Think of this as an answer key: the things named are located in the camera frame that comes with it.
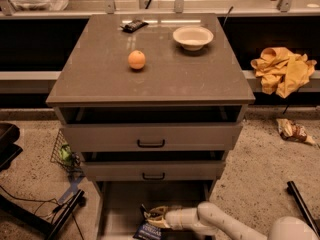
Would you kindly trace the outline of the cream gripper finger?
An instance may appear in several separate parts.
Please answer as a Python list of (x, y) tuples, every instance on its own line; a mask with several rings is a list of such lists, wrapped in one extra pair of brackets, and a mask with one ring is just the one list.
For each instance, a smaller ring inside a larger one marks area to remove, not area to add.
[(169, 229), (170, 228), (170, 225), (166, 222), (166, 220), (164, 218), (160, 218), (159, 220), (149, 218), (147, 220), (147, 222), (157, 228), (161, 228), (161, 229)]
[(147, 212), (147, 217), (148, 218), (164, 217), (167, 212), (178, 210), (178, 209), (180, 209), (180, 206), (166, 206), (166, 205), (158, 206), (150, 209)]

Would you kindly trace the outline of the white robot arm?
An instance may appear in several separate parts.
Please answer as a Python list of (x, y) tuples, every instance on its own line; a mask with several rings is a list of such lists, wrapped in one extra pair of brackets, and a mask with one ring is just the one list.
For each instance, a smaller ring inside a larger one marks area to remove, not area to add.
[(285, 216), (277, 219), (265, 236), (207, 201), (189, 208), (159, 206), (144, 215), (148, 223), (158, 228), (192, 230), (206, 236), (219, 229), (232, 240), (319, 240), (315, 231), (296, 217)]

